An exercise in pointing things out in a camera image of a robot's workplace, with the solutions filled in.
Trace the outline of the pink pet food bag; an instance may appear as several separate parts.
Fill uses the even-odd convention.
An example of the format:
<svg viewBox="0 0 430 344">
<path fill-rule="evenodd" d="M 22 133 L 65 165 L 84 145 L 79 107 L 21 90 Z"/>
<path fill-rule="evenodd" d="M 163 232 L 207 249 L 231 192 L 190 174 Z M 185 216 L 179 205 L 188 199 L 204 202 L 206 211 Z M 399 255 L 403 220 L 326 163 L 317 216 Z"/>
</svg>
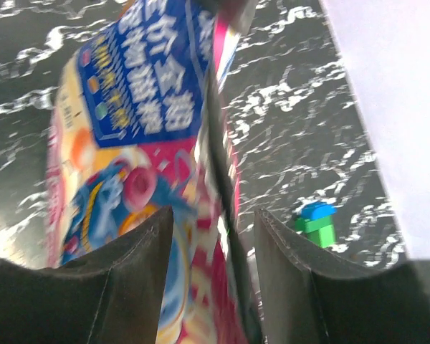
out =
<svg viewBox="0 0 430 344">
<path fill-rule="evenodd" d="M 220 92 L 255 1 L 129 1 L 64 66 L 49 133 L 47 262 L 163 207 L 173 241 L 158 343 L 261 343 Z"/>
</svg>

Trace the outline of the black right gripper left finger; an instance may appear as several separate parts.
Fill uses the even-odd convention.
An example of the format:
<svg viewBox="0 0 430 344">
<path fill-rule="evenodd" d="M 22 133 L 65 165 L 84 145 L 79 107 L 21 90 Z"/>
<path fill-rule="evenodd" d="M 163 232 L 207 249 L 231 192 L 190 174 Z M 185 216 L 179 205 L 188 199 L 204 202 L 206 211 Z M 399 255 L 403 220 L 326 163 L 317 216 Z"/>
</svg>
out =
<svg viewBox="0 0 430 344">
<path fill-rule="evenodd" d="M 0 259 L 0 343 L 154 343 L 172 233 L 163 208 L 56 269 Z"/>
</svg>

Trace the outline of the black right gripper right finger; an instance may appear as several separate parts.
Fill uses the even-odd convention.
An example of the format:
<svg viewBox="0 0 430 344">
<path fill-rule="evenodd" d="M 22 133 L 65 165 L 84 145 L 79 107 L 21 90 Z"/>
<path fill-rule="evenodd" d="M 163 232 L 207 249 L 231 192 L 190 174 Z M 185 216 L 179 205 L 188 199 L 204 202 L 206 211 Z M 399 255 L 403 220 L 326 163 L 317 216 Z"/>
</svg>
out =
<svg viewBox="0 0 430 344">
<path fill-rule="evenodd" d="M 430 260 L 365 267 L 264 209 L 254 238 L 270 343 L 430 343 Z"/>
</svg>

